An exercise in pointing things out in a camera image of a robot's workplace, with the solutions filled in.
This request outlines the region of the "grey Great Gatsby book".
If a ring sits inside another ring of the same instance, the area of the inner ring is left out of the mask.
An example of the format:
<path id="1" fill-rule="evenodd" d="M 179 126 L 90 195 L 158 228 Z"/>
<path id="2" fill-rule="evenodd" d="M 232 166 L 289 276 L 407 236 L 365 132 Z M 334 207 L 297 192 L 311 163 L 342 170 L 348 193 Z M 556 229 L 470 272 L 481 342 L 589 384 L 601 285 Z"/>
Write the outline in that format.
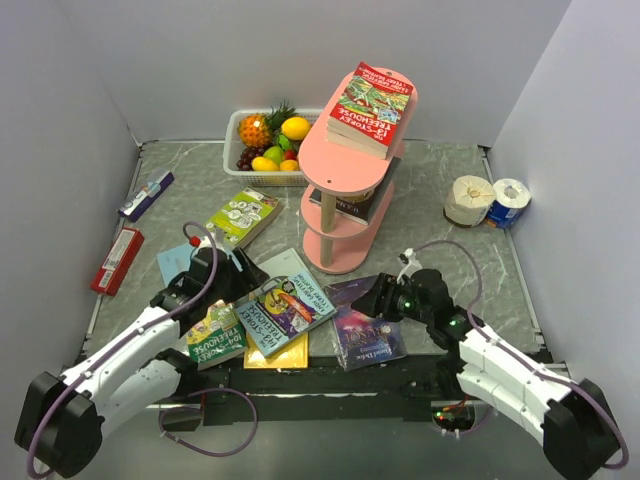
<path id="1" fill-rule="evenodd" d="M 306 265 L 294 248 L 289 248 L 259 263 L 258 267 L 268 275 L 267 281 L 261 286 L 261 292 L 266 292 L 289 276 L 307 270 Z"/>

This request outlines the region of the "purple shrink-wrapped Robinson Crusoe book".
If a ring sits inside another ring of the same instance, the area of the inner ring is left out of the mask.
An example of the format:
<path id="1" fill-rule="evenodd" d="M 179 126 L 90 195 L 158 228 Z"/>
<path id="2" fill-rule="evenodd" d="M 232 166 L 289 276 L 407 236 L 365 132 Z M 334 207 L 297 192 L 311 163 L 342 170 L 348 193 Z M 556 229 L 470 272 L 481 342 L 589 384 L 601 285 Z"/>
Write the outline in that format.
<path id="1" fill-rule="evenodd" d="M 351 308 L 351 303 L 367 291 L 376 276 L 330 284 L 324 288 L 336 307 L 333 317 L 334 346 L 338 361 L 345 371 L 352 371 L 407 355 L 397 323 L 371 318 Z"/>

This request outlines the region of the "blue 143-Storey Treehouse book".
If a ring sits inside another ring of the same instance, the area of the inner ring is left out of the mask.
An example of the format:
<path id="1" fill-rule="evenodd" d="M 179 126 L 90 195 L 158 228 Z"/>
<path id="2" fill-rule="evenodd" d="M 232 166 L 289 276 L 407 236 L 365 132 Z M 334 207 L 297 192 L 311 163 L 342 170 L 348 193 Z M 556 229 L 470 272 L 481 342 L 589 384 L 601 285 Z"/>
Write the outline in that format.
<path id="1" fill-rule="evenodd" d="M 235 313 L 264 357 L 331 319 L 336 308 L 306 270 L 279 278 Z"/>

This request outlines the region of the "red 13-Storey Treehouse book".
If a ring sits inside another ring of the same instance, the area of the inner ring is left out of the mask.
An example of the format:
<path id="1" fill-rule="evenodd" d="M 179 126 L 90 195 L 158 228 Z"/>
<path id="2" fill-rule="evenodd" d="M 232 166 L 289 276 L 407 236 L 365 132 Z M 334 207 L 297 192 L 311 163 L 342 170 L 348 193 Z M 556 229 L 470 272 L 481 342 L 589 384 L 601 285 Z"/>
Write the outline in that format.
<path id="1" fill-rule="evenodd" d="M 413 93 L 412 83 L 360 62 L 329 112 L 327 131 L 389 152 Z"/>

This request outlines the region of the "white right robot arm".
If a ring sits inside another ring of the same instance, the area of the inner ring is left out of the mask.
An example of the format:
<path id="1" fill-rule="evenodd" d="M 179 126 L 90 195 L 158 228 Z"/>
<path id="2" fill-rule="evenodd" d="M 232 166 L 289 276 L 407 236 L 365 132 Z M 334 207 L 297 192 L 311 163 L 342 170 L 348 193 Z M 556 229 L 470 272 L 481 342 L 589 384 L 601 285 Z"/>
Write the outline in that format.
<path id="1" fill-rule="evenodd" d="M 446 352 L 439 391 L 452 399 L 465 393 L 518 424 L 563 478 L 589 479 L 602 468 L 628 463 L 628 448 L 600 387 L 587 379 L 574 382 L 517 351 L 455 304 L 439 271 L 381 273 L 351 306 L 369 317 L 424 324 Z M 617 465 L 610 461 L 616 453 L 622 455 Z"/>

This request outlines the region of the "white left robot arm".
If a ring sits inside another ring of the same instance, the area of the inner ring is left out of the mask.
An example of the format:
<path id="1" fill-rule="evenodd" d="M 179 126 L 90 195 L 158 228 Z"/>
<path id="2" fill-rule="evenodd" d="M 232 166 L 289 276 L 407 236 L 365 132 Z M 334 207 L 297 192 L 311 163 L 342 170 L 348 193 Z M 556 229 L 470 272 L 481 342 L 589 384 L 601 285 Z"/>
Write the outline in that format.
<path id="1" fill-rule="evenodd" d="M 268 278 L 240 248 L 198 248 L 189 268 L 101 350 L 59 375 L 43 372 L 32 380 L 15 443 L 61 477 L 77 475 L 110 433 L 147 406 L 196 394 L 197 364 L 173 343 L 210 306 L 243 299 Z"/>

